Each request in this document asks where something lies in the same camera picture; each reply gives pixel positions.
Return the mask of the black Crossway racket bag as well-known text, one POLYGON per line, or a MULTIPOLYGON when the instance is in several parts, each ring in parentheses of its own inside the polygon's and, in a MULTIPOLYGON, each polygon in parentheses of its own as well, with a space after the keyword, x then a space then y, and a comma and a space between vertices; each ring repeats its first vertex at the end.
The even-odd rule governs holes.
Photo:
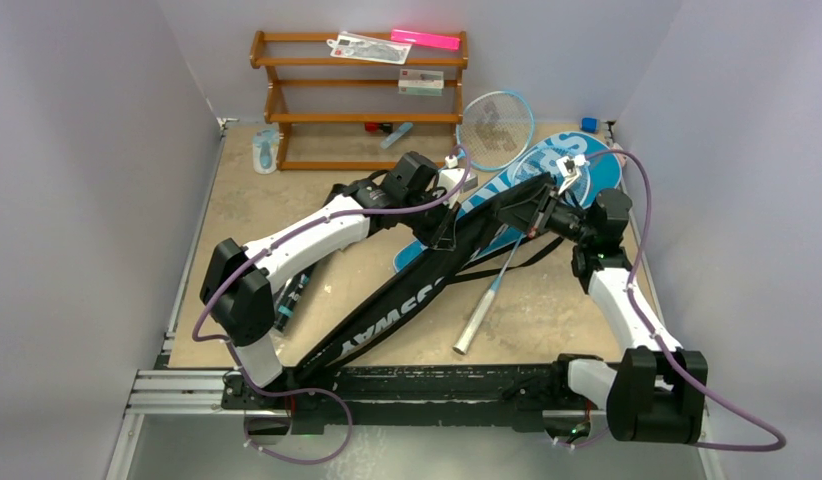
POLYGON ((501 210, 536 199, 557 181, 549 173, 495 194, 456 221, 456 245, 451 250, 425 249, 373 292, 319 341, 295 366, 287 383, 310 386, 363 356, 422 312, 460 273, 506 252, 489 245, 505 235, 501 210))

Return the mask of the blue racket bag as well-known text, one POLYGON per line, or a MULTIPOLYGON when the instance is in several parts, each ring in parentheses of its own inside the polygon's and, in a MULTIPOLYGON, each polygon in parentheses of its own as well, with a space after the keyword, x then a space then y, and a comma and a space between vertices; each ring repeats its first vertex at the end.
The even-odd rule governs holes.
POLYGON ((496 240, 489 245, 491 250, 504 246, 506 252, 511 251, 515 241, 522 235, 525 238, 520 245, 524 245, 545 233, 538 233, 537 228, 543 222, 543 216, 554 206, 558 200, 577 209, 587 209, 593 203, 597 194, 607 188, 617 189, 622 170, 613 152, 609 151, 602 143, 598 148, 591 150, 588 143, 581 134, 577 135, 579 143, 577 145, 562 147, 553 144, 544 144, 540 149, 533 150, 516 159, 502 172, 481 185, 476 192, 465 199, 461 204, 461 212, 458 219, 479 206, 484 201, 490 199, 497 193, 501 193, 511 187, 543 173, 551 174, 557 184, 551 187, 548 202, 539 212, 539 216, 534 227, 529 232, 520 232, 513 227, 507 226, 502 239, 496 240), (556 165, 556 160, 562 156, 575 156, 583 154, 586 156, 587 165, 582 170, 582 178, 578 184, 573 185, 563 197, 558 194, 558 187, 562 183, 562 176, 556 165))

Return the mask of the black shuttlecock tube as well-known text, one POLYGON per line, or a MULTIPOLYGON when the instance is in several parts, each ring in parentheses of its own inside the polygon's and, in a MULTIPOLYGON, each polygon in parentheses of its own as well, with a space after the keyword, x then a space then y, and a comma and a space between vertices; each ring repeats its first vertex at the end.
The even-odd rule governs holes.
POLYGON ((294 275, 275 297, 276 317, 273 329, 279 334, 283 334, 293 318, 301 296, 312 277, 316 265, 312 264, 308 268, 294 275))

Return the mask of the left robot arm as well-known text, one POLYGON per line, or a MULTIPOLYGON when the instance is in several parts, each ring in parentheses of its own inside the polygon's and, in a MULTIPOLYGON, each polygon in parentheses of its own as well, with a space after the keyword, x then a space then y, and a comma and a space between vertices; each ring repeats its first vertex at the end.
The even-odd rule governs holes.
POLYGON ((276 407, 285 395, 270 334, 276 296, 308 267, 398 224, 421 241, 439 241, 455 221, 470 166, 462 150, 443 166, 408 152, 389 170, 338 185, 316 212, 274 234, 244 245, 221 241, 200 289, 193 340, 222 342, 249 379, 247 397, 259 408, 276 407))

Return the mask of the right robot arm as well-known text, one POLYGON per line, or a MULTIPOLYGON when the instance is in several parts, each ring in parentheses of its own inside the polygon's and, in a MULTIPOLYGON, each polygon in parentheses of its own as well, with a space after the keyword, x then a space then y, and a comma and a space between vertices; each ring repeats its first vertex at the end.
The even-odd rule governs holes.
POLYGON ((600 360, 570 360, 548 381, 551 399, 571 407, 587 398, 605 411, 618 441, 693 445, 705 404, 693 383, 706 381, 708 364, 639 304, 644 295, 636 266, 622 245, 631 208, 631 199, 614 188, 602 190, 586 209, 571 206, 546 177, 514 186, 494 203, 502 223, 528 236, 551 232, 572 242, 573 276, 623 350, 615 368, 600 360))

